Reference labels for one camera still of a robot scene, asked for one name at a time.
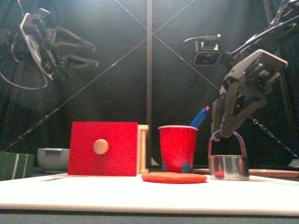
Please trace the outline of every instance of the black curtain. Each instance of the black curtain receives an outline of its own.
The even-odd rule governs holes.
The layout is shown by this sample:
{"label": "black curtain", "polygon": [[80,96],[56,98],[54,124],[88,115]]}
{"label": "black curtain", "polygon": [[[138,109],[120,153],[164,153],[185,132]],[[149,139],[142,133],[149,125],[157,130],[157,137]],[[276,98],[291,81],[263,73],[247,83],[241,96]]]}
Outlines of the black curtain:
{"label": "black curtain", "polygon": [[[97,48],[81,54],[98,61],[98,67],[76,73],[65,80],[49,81],[48,87],[26,91],[0,82],[1,148],[58,109],[41,126],[18,141],[9,151],[36,153],[41,147],[69,148],[73,121],[136,121],[146,124],[148,71],[145,0],[56,0],[36,1],[52,13],[57,24]],[[22,1],[29,10],[29,1]],[[2,1],[1,29],[12,30],[21,15],[16,1]],[[152,127],[150,156],[160,163],[157,127],[188,125],[197,111],[219,97],[219,88],[228,69],[191,66],[182,60],[181,43],[204,35],[221,36],[223,49],[233,51],[249,37],[267,28],[264,2],[259,0],[152,0]],[[289,62],[284,80],[277,81],[268,95],[268,104],[252,116],[273,132],[276,138],[296,150],[297,127],[297,38],[281,46],[281,57]],[[2,74],[13,80],[16,63],[1,65]],[[42,78],[28,57],[18,84],[38,87]],[[239,134],[247,144],[249,165],[285,166],[292,155],[247,119]],[[207,142],[211,117],[200,126],[195,164],[207,165]],[[216,153],[239,153],[236,139],[223,139]]]}

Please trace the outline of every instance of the white table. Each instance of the white table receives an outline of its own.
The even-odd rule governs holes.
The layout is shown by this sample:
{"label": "white table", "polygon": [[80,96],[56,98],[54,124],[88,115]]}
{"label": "white table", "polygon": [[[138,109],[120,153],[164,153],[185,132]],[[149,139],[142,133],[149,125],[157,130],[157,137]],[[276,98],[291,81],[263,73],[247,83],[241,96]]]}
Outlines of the white table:
{"label": "white table", "polygon": [[57,174],[1,181],[0,189],[5,211],[299,217],[299,182],[255,176],[174,185]]}

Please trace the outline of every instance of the metal cup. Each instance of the metal cup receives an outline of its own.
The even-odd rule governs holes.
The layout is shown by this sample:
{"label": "metal cup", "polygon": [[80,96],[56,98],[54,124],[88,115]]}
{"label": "metal cup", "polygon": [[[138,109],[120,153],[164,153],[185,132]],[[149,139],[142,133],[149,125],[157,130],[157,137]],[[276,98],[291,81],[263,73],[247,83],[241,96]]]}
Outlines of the metal cup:
{"label": "metal cup", "polygon": [[239,141],[241,155],[211,155],[211,142],[217,132],[209,138],[208,144],[209,178],[248,180],[248,157],[243,138],[236,131],[232,133]]}

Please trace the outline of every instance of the red cup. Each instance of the red cup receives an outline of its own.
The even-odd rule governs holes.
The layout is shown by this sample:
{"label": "red cup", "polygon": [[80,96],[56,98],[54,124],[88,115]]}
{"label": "red cup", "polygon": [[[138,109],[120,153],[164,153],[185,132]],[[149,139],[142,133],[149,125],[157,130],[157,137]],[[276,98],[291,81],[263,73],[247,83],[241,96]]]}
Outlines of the red cup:
{"label": "red cup", "polygon": [[158,128],[162,170],[191,172],[197,129],[191,126],[166,125]]}

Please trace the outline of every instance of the blue handle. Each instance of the blue handle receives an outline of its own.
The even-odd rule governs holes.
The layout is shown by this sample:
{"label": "blue handle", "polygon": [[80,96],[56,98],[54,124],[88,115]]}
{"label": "blue handle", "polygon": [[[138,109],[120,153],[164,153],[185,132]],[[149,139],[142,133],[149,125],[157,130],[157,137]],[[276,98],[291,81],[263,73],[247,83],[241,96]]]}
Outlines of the blue handle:
{"label": "blue handle", "polygon": [[195,116],[195,118],[191,122],[191,126],[193,128],[197,129],[200,127],[201,122],[203,122],[204,118],[207,117],[208,113],[209,113],[209,107],[207,106],[204,109],[200,110],[199,114]]}

